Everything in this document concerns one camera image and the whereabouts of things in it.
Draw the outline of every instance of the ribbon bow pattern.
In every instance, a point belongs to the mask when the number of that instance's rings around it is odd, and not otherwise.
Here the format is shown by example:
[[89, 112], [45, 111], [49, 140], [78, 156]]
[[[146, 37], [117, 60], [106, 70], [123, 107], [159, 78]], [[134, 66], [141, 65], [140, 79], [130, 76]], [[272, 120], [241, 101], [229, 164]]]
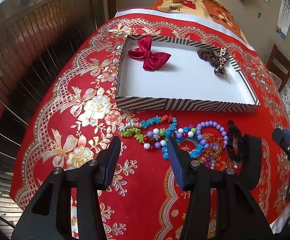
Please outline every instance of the ribbon bow pattern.
[[150, 51], [152, 47], [152, 36], [146, 35], [137, 41], [137, 49], [132, 49], [128, 55], [133, 59], [144, 59], [143, 69], [156, 70], [161, 68], [170, 58], [171, 54], [165, 52]]

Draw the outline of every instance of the black scrunchie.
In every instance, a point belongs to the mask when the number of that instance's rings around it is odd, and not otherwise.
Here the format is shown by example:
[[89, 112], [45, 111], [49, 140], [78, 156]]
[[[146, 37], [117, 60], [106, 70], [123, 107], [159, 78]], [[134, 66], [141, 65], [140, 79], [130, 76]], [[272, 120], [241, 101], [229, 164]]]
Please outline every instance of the black scrunchie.
[[[238, 146], [238, 152], [235, 153], [233, 149], [233, 137], [237, 138], [237, 146]], [[227, 133], [227, 146], [226, 150], [229, 154], [230, 159], [232, 159], [235, 162], [239, 162], [243, 159], [243, 156], [245, 155], [245, 143], [244, 139], [241, 135], [241, 132], [237, 126], [235, 126], [234, 122], [232, 120], [228, 121], [228, 133]]]

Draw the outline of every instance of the table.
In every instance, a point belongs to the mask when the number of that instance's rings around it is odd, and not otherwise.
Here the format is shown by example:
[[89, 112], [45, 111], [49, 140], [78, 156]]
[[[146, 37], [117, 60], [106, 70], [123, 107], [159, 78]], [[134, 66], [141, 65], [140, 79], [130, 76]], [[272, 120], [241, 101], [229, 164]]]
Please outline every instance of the table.
[[[140, 122], [172, 114], [178, 127], [213, 120], [226, 127], [233, 120], [243, 134], [262, 139], [262, 168], [252, 191], [269, 223], [286, 206], [285, 190], [290, 163], [273, 142], [272, 131], [289, 128], [286, 112], [263, 62], [252, 49], [223, 28], [207, 27], [207, 20], [181, 20], [181, 13], [137, 9], [119, 13], [91, 35], [59, 74], [37, 109], [17, 156], [10, 196], [25, 208], [42, 181], [56, 166], [80, 167], [105, 149], [123, 122]], [[126, 35], [162, 35], [227, 47], [260, 100], [253, 113], [134, 111], [122, 113], [115, 103], [115, 80], [120, 45]], [[175, 85], [165, 81], [166, 89]], [[189, 144], [181, 145], [190, 149]], [[225, 151], [216, 168], [231, 167]], [[176, 185], [168, 160], [160, 150], [149, 152], [134, 138], [123, 138], [112, 185], [99, 192], [100, 208], [108, 239], [178, 239], [189, 193]], [[78, 236], [76, 192], [72, 192], [72, 233]], [[215, 230], [211, 210], [209, 235]]]

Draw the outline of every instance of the orange blanket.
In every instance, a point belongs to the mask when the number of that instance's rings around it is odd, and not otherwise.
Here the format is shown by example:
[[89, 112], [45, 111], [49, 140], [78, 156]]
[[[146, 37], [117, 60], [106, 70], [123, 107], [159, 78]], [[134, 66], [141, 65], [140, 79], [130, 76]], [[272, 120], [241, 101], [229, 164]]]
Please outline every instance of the orange blanket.
[[214, 21], [248, 44], [246, 37], [234, 21], [229, 10], [218, 0], [157, 0], [151, 8], [164, 12], [193, 14]]

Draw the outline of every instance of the screw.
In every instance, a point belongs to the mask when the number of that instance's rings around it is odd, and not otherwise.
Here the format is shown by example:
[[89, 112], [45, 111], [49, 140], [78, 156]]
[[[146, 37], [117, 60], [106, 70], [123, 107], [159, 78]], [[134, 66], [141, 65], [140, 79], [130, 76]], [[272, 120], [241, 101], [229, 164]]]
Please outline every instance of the screw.
[[62, 168], [61, 167], [56, 167], [54, 170], [53, 170], [53, 173], [54, 174], [59, 174], [59, 173], [61, 173], [62, 172]]
[[96, 164], [97, 164], [97, 160], [90, 160], [88, 162], [88, 165], [90, 165], [90, 166], [95, 166]]
[[191, 165], [194, 167], [198, 167], [200, 165], [199, 161], [191, 161]]
[[227, 173], [230, 174], [230, 175], [235, 174], [235, 171], [234, 171], [234, 169], [232, 169], [232, 168], [228, 168], [228, 169], [226, 169], [226, 171], [227, 171]]

